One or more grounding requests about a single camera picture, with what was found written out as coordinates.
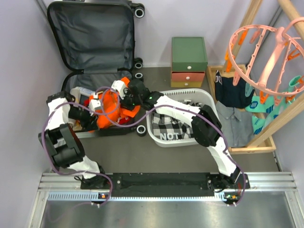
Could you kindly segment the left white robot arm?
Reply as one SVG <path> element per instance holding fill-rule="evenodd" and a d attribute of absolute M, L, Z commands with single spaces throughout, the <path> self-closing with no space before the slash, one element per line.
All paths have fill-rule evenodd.
<path fill-rule="evenodd" d="M 88 110 L 73 105 L 76 98 L 67 91 L 50 95 L 46 103 L 49 108 L 47 125 L 38 139 L 47 149 L 49 158 L 56 170 L 70 169 L 81 171 L 82 177 L 74 177 L 81 182 L 82 189 L 101 189 L 108 184 L 104 169 L 85 155 L 85 150 L 73 130 L 75 122 L 83 129 L 94 129 L 95 116 Z"/>

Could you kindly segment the orange garment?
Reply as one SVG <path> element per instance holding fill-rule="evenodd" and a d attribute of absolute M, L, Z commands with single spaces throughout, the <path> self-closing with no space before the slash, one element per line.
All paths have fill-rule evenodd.
<path fill-rule="evenodd" d="M 123 77 L 122 80 L 126 86 L 128 86 L 130 79 Z M 97 116 L 97 126 L 99 129 L 105 129 L 113 126 L 117 123 L 119 117 L 130 117 L 133 119 L 139 112 L 140 106 L 135 106 L 134 109 L 126 109 L 121 106 L 121 98 L 117 91 L 111 89 L 107 91 L 100 91 L 97 94 L 102 93 L 101 101 L 103 103 L 102 113 Z M 88 107 L 89 97 L 84 101 L 84 104 Z"/>

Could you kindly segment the white plastic basin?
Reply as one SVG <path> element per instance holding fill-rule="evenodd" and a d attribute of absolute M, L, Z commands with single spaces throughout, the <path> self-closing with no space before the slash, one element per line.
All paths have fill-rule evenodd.
<path fill-rule="evenodd" d="M 212 108 L 215 115 L 219 117 L 213 97 L 203 89 L 183 88 L 183 89 L 161 91 L 161 93 L 176 101 L 181 101 L 186 99 L 186 100 L 191 100 L 195 103 L 202 103 L 203 105 L 208 105 Z M 163 148 L 169 148 L 169 147 L 190 146 L 190 145 L 198 144 L 194 138 L 177 139 L 174 135 L 172 136 L 172 140 L 166 140 L 166 137 L 162 137 L 161 139 L 157 138 L 153 134 L 152 119 L 153 117 L 151 113 L 146 116 L 147 133 L 150 135 L 150 137 L 154 140 L 154 142 L 158 146 Z"/>

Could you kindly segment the black white plaid shirt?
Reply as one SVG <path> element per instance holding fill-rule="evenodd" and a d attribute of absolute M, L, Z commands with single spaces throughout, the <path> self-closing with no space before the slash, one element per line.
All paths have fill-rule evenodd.
<path fill-rule="evenodd" d="M 194 137 L 193 129 L 190 125 L 173 117 L 159 114 L 156 111 L 152 113 L 152 133 L 156 138 L 165 141 L 191 139 Z"/>

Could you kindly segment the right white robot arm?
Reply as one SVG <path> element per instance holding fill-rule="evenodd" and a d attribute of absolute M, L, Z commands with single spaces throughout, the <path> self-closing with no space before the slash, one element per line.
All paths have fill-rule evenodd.
<path fill-rule="evenodd" d="M 218 165 L 223 185 L 233 188 L 238 184 L 242 171 L 229 154 L 227 139 L 211 106 L 183 104 L 161 92 L 150 91 L 139 79 L 127 84 L 119 80 L 112 84 L 112 88 L 119 94 L 120 104 L 127 109 L 138 105 L 146 111 L 156 111 L 189 125 L 193 131 L 192 138 L 210 151 Z"/>

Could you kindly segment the black and white suitcase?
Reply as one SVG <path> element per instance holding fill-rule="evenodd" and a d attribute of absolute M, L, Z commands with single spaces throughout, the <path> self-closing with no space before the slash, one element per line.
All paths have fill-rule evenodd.
<path fill-rule="evenodd" d="M 145 7 L 130 0 L 59 0 L 50 3 L 47 18 L 62 60 L 70 69 L 61 92 L 48 97 L 55 108 L 74 89 L 96 90 L 124 77 L 143 80 L 143 60 L 134 56 L 134 19 Z"/>

